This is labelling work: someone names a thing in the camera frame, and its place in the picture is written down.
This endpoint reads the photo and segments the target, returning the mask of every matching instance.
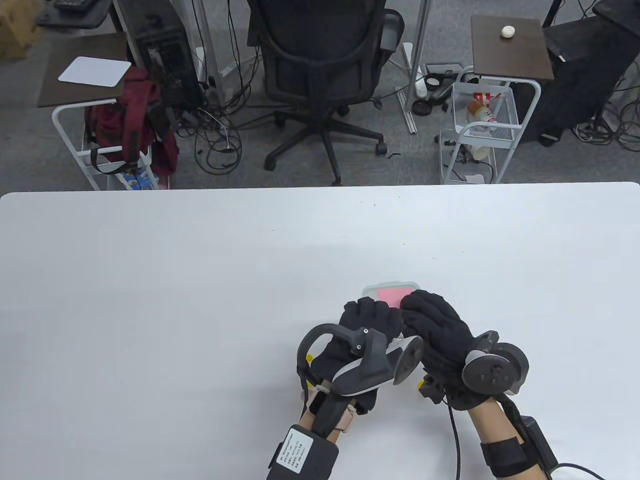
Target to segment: hand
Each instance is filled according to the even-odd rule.
[[[424,340],[422,364],[434,377],[455,410],[469,410],[489,396],[470,390],[462,382],[462,369],[474,336],[453,307],[441,296],[416,290],[400,302],[405,337],[419,335]]]
[[[378,330],[386,335],[387,344],[400,336],[402,327],[400,311],[397,308],[389,308],[385,302],[373,301],[369,297],[347,303],[339,323],[350,330]],[[311,362],[311,371],[321,380],[331,381],[338,370],[358,358],[351,352],[346,341],[334,337],[324,351]],[[358,414],[363,415],[374,407],[377,392],[372,390],[355,397]]]

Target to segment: red backpack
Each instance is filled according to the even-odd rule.
[[[114,104],[87,107],[84,112],[88,141],[100,148],[122,145],[121,152],[105,154],[111,162],[125,164],[112,172],[98,167],[98,149],[91,151],[91,165],[108,175],[137,168],[140,152],[152,150],[151,170],[156,175],[171,175],[178,164],[178,145],[164,110],[160,86],[148,79],[145,70],[131,67],[124,75],[124,92]]]

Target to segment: cardboard box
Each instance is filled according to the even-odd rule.
[[[34,19],[40,0],[0,0],[0,58],[25,58],[42,29]]]

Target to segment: pink sticky note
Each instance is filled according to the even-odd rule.
[[[402,299],[411,292],[413,289],[410,288],[379,289],[378,300],[386,301],[392,308],[400,308]]]

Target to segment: yellow connector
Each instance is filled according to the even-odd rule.
[[[313,356],[313,355],[311,355],[310,353],[307,353],[307,363],[308,363],[309,365],[311,365],[311,362],[313,362],[313,361],[314,361],[314,356]],[[313,387],[313,385],[311,385],[311,383],[309,383],[309,382],[307,382],[307,386],[308,386],[309,388],[312,388],[312,387]]]

